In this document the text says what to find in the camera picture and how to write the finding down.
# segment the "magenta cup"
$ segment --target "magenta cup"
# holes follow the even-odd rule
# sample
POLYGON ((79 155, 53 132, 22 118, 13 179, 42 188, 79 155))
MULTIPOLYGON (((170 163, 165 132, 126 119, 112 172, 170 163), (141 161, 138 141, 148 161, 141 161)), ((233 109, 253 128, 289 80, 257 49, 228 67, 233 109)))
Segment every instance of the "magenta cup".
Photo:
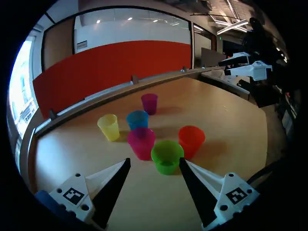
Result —
POLYGON ((151 150, 155 142, 155 134, 151 129, 138 127, 130 131, 127 141, 138 159, 142 161, 151 159, 151 150))
POLYGON ((149 115, 156 113, 157 98, 158 96, 156 94, 145 94, 141 96, 143 108, 149 115))

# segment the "red cup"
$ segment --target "red cup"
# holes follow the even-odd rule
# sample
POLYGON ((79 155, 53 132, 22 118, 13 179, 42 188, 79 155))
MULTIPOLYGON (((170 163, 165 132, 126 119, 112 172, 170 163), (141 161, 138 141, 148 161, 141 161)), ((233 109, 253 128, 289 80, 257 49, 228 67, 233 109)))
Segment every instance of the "red cup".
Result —
POLYGON ((127 141, 138 159, 142 161, 151 159, 151 150, 155 142, 155 134, 151 129, 138 127, 130 131, 127 141))
POLYGON ((156 113, 157 99, 158 96, 156 94, 145 94, 141 96, 143 108, 149 115, 154 115, 156 113))
POLYGON ((179 131, 179 144, 184 149, 184 158, 193 158, 205 141, 204 132, 195 126, 185 126, 179 131))

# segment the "yellow cup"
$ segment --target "yellow cup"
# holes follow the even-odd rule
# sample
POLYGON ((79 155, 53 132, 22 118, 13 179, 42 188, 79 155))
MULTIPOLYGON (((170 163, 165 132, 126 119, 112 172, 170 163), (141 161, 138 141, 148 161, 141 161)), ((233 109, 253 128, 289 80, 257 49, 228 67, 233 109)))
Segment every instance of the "yellow cup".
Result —
POLYGON ((120 137, 117 116, 107 114, 99 118, 97 126, 102 130, 109 141, 115 141, 120 137))

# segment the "wooden table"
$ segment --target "wooden table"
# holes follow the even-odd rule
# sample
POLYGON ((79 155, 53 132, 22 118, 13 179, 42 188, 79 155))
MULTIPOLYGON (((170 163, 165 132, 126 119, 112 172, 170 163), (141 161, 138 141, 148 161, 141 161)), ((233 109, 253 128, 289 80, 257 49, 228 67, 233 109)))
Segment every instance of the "wooden table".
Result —
POLYGON ((123 159, 131 169, 109 219, 113 230, 201 230, 201 220, 180 170, 159 174, 152 161, 136 158, 126 136, 126 116, 142 110, 140 97, 158 95, 157 114, 149 127, 156 140, 177 141, 185 125, 203 129, 206 141, 191 160, 214 173, 234 171, 248 179, 265 166, 267 124, 255 105, 222 89, 182 78, 120 98, 72 119, 39 139, 36 179, 38 189, 50 192, 68 177, 90 175, 123 159), (108 142, 97 127, 104 114, 118 117, 121 138, 108 142))

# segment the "red wall panel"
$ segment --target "red wall panel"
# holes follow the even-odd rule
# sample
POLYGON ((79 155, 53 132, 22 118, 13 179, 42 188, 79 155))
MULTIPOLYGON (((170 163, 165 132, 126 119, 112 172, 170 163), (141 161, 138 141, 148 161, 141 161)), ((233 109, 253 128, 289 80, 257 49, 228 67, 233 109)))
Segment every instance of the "red wall panel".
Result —
POLYGON ((165 72, 191 68, 191 46, 167 41, 108 44, 72 55, 33 80, 38 106, 45 119, 49 110, 63 109, 104 89, 165 72))

